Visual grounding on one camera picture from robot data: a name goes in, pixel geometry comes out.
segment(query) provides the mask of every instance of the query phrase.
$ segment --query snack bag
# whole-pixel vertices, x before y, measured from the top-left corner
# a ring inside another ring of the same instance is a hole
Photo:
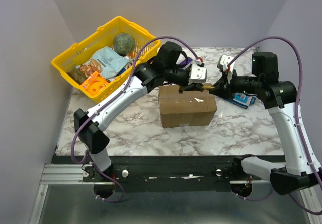
[[[128,63],[128,60],[118,55],[110,47],[96,51],[89,61],[83,65],[76,66],[86,77],[90,77],[94,72],[100,74],[101,77],[108,79],[116,76],[122,68]]]

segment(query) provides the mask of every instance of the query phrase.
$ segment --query food item in basket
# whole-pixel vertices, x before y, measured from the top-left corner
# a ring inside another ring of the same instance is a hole
[[[81,86],[92,96],[98,94],[108,85],[106,81],[97,71],[87,78]]]
[[[78,84],[82,84],[86,79],[86,75],[81,72],[79,68],[74,67],[70,72],[67,72],[67,74],[74,79]]]
[[[105,46],[96,51],[89,61],[79,66],[79,69],[86,77],[90,77],[94,72],[97,72],[103,78],[108,79],[116,76],[127,63],[127,59],[118,55],[110,47]]]
[[[126,56],[135,49],[135,39],[128,33],[119,33],[113,39],[113,48],[119,55]]]

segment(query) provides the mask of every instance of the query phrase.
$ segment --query green ball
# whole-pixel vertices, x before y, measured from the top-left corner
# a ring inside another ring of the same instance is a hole
[[[135,49],[135,39],[128,33],[119,33],[113,39],[114,51],[120,55],[127,55]]]

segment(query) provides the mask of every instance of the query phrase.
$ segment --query small blue package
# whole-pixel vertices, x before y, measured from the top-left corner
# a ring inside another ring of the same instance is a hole
[[[253,105],[255,103],[256,97],[246,96],[244,93],[236,93],[234,99],[232,100],[225,99],[225,100],[247,109],[248,106]]]

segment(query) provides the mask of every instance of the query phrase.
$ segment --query white wall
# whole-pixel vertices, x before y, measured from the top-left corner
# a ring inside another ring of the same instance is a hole
[[[55,0],[76,41],[117,15],[191,46],[246,46],[264,37],[286,0]]]
[[[53,0],[0,0],[0,222],[28,223],[70,87],[51,66],[73,37]]]
[[[284,36],[298,48],[303,63],[302,117],[312,148],[322,162],[321,79],[322,79],[322,0],[287,0],[268,35]],[[298,85],[298,64],[290,47],[270,40],[261,51],[273,51],[279,58],[280,80]]]

